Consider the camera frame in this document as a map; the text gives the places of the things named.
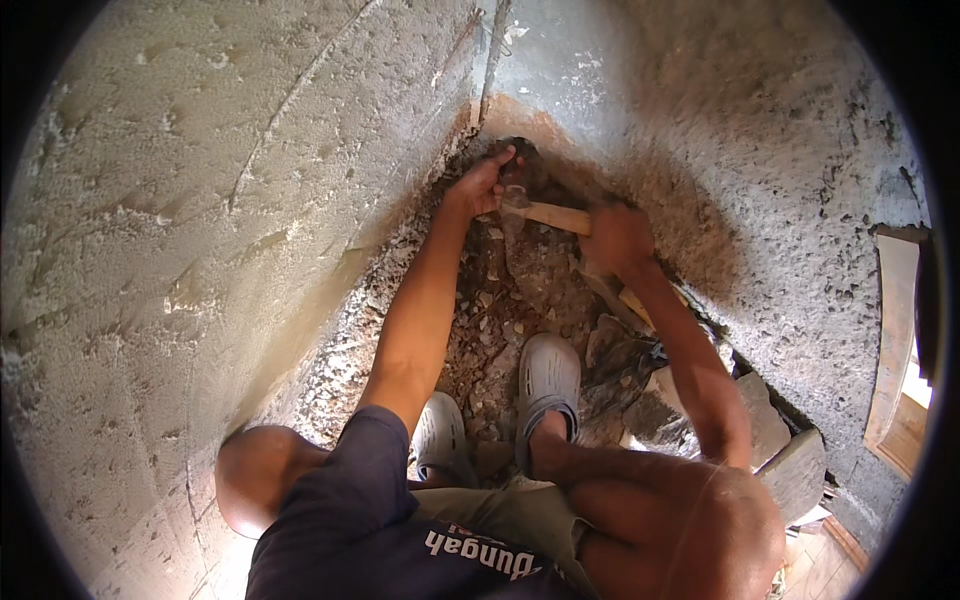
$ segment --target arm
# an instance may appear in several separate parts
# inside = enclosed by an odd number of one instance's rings
[[[653,257],[646,214],[623,204],[595,210],[594,234],[580,240],[584,254],[612,271],[643,303],[670,356],[680,402],[690,415],[704,456],[749,468],[750,420],[736,384],[707,335],[674,296]]]
[[[499,169],[515,151],[510,146],[480,161],[447,191],[387,311],[370,380],[357,408],[376,404],[390,409],[410,436],[444,366],[470,220],[496,208],[503,191],[496,184]]]

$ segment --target dirt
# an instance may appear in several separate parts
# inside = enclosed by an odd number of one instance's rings
[[[317,353],[295,414],[295,428],[315,444],[335,445],[367,383],[384,316],[429,230],[429,215],[489,142],[478,139],[450,161],[344,302],[336,333]],[[531,200],[576,204],[552,180]],[[575,271],[578,259],[576,235],[560,229],[531,221],[522,228],[505,227],[495,212],[471,225],[437,389],[460,405],[473,444],[514,440],[520,352],[526,340],[544,331],[566,338],[582,359],[579,443],[620,442],[623,412],[639,398],[649,373],[665,361],[652,357],[656,340],[608,314]],[[514,469],[486,483],[501,484]]]

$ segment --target rust stain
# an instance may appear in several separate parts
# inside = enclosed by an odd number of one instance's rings
[[[543,156],[550,176],[565,186],[585,204],[606,200],[610,187],[603,169],[590,160],[583,160],[576,144],[545,110],[526,107],[504,94],[491,96],[484,117],[484,128],[497,138],[519,136],[530,140]]]

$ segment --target man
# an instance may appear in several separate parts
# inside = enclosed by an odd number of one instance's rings
[[[336,448],[267,426],[221,449],[221,513],[259,538],[249,598],[762,598],[769,588],[783,523],[749,471],[742,399],[654,259],[646,216],[624,205],[593,212],[581,249],[647,308],[703,461],[576,445],[580,361],[540,334],[521,357],[516,458],[556,485],[451,487],[474,477],[459,410],[434,385],[470,221],[497,207],[515,152],[479,162],[444,196]],[[411,437],[419,484],[405,476]]]

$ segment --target plaster wall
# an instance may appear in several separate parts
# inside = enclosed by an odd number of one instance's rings
[[[530,138],[586,198],[598,180],[648,211],[660,258],[823,432],[835,510],[876,547],[904,485],[861,442],[880,335],[872,226],[929,218],[862,47],[817,0],[518,0],[505,20],[484,130]]]
[[[96,596],[242,595],[216,450],[476,126],[472,20],[468,2],[118,0],[63,67],[5,218],[4,386]]]

